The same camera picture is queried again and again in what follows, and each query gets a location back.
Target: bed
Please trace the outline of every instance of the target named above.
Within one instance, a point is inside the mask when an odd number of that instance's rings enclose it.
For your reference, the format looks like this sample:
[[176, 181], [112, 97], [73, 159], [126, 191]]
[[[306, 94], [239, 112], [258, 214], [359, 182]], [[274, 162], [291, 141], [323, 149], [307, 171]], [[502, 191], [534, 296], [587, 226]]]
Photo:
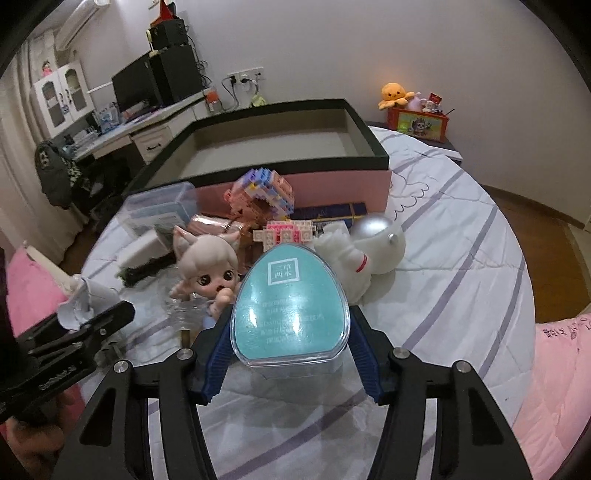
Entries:
[[[389, 154], [386, 214], [401, 222], [404, 260], [375, 277], [362, 310], [394, 345], [422, 360], [472, 363], [510, 424], [525, 398], [534, 359], [534, 299], [525, 259], [506, 219], [486, 192], [449, 158], [418, 140], [372, 127]], [[136, 320], [125, 328], [126, 357], [136, 365], [177, 349], [166, 321], [168, 273], [125, 290], [116, 252], [131, 238], [113, 219], [83, 275], [117, 288]], [[348, 350], [336, 374], [264, 380], [237, 362], [222, 391], [199, 415], [220, 479], [366, 478], [386, 409], [365, 395]], [[86, 400], [98, 372], [82, 382]], [[150, 411], [154, 478], [165, 479], [158, 402]], [[418, 478], [429, 478], [435, 402], [427, 405]]]

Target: small bag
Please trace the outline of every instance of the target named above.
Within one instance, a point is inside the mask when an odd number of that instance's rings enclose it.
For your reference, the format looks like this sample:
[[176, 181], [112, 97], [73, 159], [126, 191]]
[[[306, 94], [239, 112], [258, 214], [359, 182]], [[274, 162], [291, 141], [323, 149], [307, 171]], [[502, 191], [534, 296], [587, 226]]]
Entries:
[[68, 209], [72, 203], [72, 187], [82, 175], [78, 166], [46, 140], [39, 143], [35, 150], [35, 168], [41, 191], [49, 203]]

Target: wooden floor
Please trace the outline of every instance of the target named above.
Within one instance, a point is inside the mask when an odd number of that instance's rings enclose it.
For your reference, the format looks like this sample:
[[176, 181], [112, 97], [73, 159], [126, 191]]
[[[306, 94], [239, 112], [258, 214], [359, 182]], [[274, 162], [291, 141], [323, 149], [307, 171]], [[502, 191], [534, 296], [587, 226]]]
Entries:
[[589, 292], [564, 223], [512, 199], [491, 196], [525, 255], [534, 289], [536, 322], [575, 317], [589, 304]]

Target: power cord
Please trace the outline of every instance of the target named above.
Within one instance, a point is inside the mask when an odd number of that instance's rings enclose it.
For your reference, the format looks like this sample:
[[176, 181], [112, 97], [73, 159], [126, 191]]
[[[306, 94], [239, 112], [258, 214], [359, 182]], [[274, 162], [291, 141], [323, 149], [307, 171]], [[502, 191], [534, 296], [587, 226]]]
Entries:
[[[224, 84], [224, 82], [226, 80], [230, 80], [230, 85], [232, 86], [232, 91], [228, 90], [228, 87], [226, 87], [226, 85]], [[226, 77], [222, 80], [222, 86], [224, 87], [224, 89], [232, 96], [232, 98], [234, 99], [234, 103], [232, 105], [231, 108], [224, 108], [224, 105], [222, 104], [222, 110], [224, 112], [233, 112], [234, 110], [236, 110], [238, 108], [238, 106], [240, 105], [240, 101], [238, 101], [238, 97], [236, 96], [236, 90], [235, 90], [235, 85], [236, 85], [236, 76], [235, 75], [230, 75], [229, 77]]]
[[[258, 77], [259, 77], [259, 75], [260, 75], [260, 73], [257, 73], [257, 74], [255, 74], [255, 76], [257, 77], [257, 80], [251, 80], [251, 79], [241, 79], [241, 80], [240, 80], [240, 83], [242, 83], [242, 84], [244, 84], [244, 85], [245, 85], [247, 82], [251, 82], [251, 83], [252, 83], [252, 84], [255, 86], [255, 93], [254, 93], [254, 95], [252, 96], [252, 98], [253, 98], [253, 99], [254, 99], [254, 98], [255, 98], [255, 97], [258, 95], [258, 92], [259, 92], [259, 87], [258, 87], [258, 82], [259, 82], [259, 80], [258, 80]], [[249, 108], [252, 108], [252, 107], [254, 107], [254, 104], [252, 103], [252, 101], [253, 101], [253, 100], [251, 99], [251, 103], [249, 104]]]
[[191, 36], [188, 33], [187, 33], [187, 38], [191, 41], [191, 48], [193, 49], [193, 52], [195, 53], [195, 58], [197, 59], [197, 69], [199, 71], [199, 75], [201, 75], [201, 77], [204, 80], [203, 86], [205, 88], [207, 88], [212, 84], [211, 78], [209, 78], [207, 75], [205, 75], [205, 70], [208, 67], [208, 63], [205, 60], [201, 60], [199, 58], [199, 54], [197, 53], [197, 46], [195, 44], [195, 41], [191, 38]]

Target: teal egg-shaped container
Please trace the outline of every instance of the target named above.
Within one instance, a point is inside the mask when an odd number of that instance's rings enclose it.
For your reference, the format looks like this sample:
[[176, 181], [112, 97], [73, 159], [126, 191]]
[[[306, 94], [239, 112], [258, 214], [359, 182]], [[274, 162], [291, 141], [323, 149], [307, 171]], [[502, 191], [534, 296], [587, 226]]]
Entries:
[[339, 281], [312, 250], [279, 244], [252, 266], [231, 319], [236, 356], [265, 378], [334, 372], [350, 331]]

